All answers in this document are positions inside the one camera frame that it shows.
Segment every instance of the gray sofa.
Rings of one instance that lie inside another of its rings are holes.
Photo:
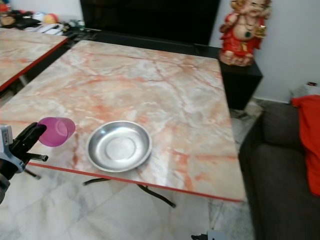
[[[320,197],[309,190],[295,107],[266,107],[239,160],[257,240],[320,240]]]

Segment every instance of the black tv stand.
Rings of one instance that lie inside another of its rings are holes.
[[[220,50],[218,47],[206,45],[138,37],[105,31],[96,33],[95,41],[214,59],[219,58]],[[229,108],[243,110],[263,78],[259,67],[255,62],[252,66],[248,67],[229,66],[222,62],[219,63]]]

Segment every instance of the robotic arm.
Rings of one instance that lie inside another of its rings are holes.
[[[11,126],[0,124],[0,204],[10,185],[9,180],[23,172],[31,159],[48,160],[47,155],[28,152],[46,129],[45,125],[33,122],[13,139]]]

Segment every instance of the black screen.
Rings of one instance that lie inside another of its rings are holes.
[[[81,0],[86,28],[207,45],[220,0]]]

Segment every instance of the figurine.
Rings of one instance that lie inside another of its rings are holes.
[[[254,49],[266,36],[265,19],[271,14],[271,0],[232,0],[232,13],[220,27],[223,33],[220,60],[227,65],[250,66]]]

